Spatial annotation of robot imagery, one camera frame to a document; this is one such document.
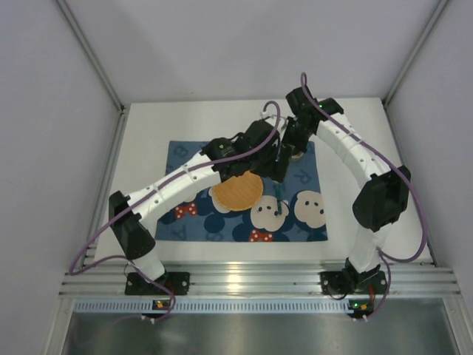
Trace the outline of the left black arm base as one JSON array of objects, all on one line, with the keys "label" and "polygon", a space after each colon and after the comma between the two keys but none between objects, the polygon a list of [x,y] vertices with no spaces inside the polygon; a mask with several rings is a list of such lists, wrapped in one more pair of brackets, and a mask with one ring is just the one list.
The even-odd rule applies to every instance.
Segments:
[{"label": "left black arm base", "polygon": [[[155,282],[175,296],[185,296],[190,286],[190,274],[181,271],[167,272]],[[137,272],[130,272],[127,275],[124,293],[127,296],[167,295],[164,290],[146,281]]]}]

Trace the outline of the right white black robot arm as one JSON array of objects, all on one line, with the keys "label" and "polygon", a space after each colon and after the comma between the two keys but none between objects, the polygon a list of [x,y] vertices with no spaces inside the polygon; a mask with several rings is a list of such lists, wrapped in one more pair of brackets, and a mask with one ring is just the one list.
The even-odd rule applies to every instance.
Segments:
[{"label": "right white black robot arm", "polygon": [[286,96],[293,114],[282,138],[282,158],[288,162],[291,157],[304,154],[310,138],[316,136],[353,174],[360,188],[352,204],[358,230],[343,272],[352,283],[363,283],[377,274],[378,249],[384,244],[391,224],[406,210],[406,185],[411,174],[405,166],[390,168],[365,147],[337,101],[328,98],[314,107],[307,98],[309,93],[303,86]]}]

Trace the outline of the small beige cup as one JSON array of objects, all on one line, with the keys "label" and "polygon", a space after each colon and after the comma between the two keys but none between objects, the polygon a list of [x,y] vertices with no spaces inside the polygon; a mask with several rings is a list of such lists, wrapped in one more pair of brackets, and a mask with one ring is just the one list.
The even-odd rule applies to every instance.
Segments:
[{"label": "small beige cup", "polygon": [[291,162],[299,161],[303,156],[304,156],[304,153],[303,153],[303,152],[301,152],[301,151],[295,151],[295,152],[291,155],[290,161],[291,161]]}]

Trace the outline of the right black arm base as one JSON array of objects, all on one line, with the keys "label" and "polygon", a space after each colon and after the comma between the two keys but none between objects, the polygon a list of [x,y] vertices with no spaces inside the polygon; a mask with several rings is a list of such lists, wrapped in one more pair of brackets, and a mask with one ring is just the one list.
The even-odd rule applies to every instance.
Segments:
[{"label": "right black arm base", "polygon": [[350,273],[342,271],[324,271],[320,274],[321,292],[336,299],[351,295],[382,295],[387,290],[387,278],[383,271]]}]

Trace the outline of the green handled spoon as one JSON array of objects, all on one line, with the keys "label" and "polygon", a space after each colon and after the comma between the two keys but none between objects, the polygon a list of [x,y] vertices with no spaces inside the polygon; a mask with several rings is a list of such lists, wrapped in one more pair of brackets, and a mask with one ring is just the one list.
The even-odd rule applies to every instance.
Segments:
[{"label": "green handled spoon", "polygon": [[275,183],[274,185],[275,198],[276,198],[276,207],[277,214],[287,216],[289,214],[289,209],[286,202],[282,199],[282,185],[280,183]]}]

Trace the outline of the round woven wicker plate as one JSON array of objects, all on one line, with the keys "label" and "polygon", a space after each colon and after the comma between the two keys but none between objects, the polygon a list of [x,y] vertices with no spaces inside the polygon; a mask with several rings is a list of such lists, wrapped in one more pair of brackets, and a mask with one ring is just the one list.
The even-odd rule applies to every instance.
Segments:
[{"label": "round woven wicker plate", "polygon": [[223,208],[232,212],[241,212],[251,209],[262,197],[263,190],[261,177],[246,172],[214,186],[212,194]]}]

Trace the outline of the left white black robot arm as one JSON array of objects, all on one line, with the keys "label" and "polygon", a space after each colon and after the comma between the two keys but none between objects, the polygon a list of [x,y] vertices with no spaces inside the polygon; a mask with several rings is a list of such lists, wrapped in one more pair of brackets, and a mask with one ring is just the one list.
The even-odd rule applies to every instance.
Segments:
[{"label": "left white black robot arm", "polygon": [[161,218],[184,200],[204,189],[251,172],[282,181],[292,149],[267,121],[253,122],[234,139],[209,141],[187,163],[140,191],[109,198],[109,222],[125,258],[147,281],[166,274],[152,233],[143,225],[153,215]]}]

